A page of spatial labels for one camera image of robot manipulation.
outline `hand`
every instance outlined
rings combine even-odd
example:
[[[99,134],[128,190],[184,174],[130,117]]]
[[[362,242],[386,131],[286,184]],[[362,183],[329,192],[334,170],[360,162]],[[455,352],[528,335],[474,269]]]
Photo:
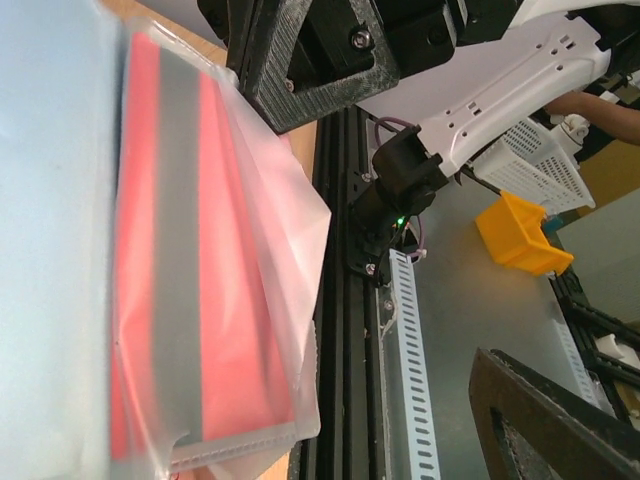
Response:
[[[544,109],[549,115],[571,115],[573,113],[579,114],[582,106],[584,96],[588,93],[584,92],[569,92],[556,98],[553,102],[549,103]]]

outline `gray stripe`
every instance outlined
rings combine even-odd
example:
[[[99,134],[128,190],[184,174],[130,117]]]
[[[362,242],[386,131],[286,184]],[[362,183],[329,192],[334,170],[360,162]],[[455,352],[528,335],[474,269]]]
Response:
[[[155,206],[153,372],[178,444],[202,440],[198,266],[198,71],[161,49]]]

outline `light blue plastic package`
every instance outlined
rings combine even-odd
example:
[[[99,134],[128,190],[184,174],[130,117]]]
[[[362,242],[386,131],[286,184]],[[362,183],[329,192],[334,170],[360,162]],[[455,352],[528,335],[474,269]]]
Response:
[[[0,2],[0,464],[108,478],[123,55],[98,2]]]

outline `perforated metal strip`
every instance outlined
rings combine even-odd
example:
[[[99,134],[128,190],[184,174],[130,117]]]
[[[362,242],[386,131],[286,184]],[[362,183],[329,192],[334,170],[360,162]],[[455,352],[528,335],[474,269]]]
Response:
[[[411,478],[439,480],[440,468],[413,266],[406,255],[395,250],[391,250],[390,260],[396,300]]]
[[[569,330],[567,323],[564,318],[554,319],[553,323],[558,332],[558,336],[560,337],[560,341],[562,342],[562,348],[569,359],[569,365],[571,365],[571,371],[578,383],[578,388],[580,389],[582,398],[591,405],[600,408],[593,391],[593,383],[584,368],[584,364],[580,358],[580,353],[578,353],[578,347],[576,347],[576,343],[573,341],[573,336],[571,335],[571,331]]]

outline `packaged garment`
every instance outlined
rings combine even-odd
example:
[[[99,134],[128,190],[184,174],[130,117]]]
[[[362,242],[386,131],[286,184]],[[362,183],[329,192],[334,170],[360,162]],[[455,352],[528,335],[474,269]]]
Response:
[[[251,478],[319,431],[312,314],[330,213],[232,72],[155,24],[133,29],[112,454],[137,478],[201,465]]]
[[[109,477],[120,21],[0,2],[0,465]]]

